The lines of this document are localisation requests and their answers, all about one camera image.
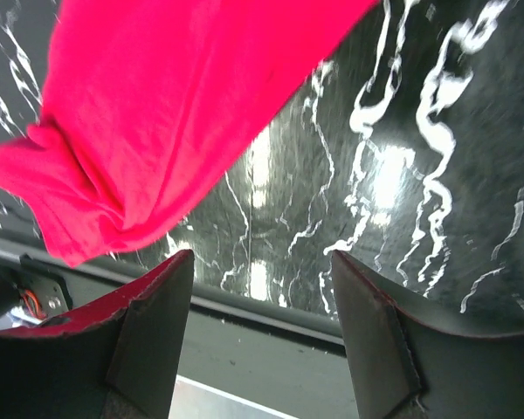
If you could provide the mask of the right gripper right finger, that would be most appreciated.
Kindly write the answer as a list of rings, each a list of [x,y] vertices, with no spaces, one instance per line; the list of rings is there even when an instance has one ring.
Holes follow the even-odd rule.
[[[361,418],[524,418],[524,327],[455,313],[344,251],[334,297]]]

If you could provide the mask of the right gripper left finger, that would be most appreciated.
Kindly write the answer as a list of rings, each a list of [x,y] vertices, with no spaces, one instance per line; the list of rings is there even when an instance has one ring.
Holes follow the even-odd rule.
[[[45,326],[0,331],[0,418],[166,418],[192,251]]]

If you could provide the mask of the red polo shirt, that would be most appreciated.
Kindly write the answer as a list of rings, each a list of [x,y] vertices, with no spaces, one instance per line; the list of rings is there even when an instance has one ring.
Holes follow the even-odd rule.
[[[163,236],[219,181],[370,1],[64,1],[37,123],[0,188],[70,266]]]

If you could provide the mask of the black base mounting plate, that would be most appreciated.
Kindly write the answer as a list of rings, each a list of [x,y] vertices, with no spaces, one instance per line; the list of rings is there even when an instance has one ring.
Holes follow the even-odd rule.
[[[20,283],[41,278],[59,288],[59,309],[39,326],[134,281],[174,255],[151,267],[101,257],[72,268],[50,256],[41,242],[18,242],[0,231],[0,278]],[[190,309],[169,415],[176,412],[180,386],[191,384],[298,418],[356,417],[338,324],[201,285],[196,269],[194,255]]]

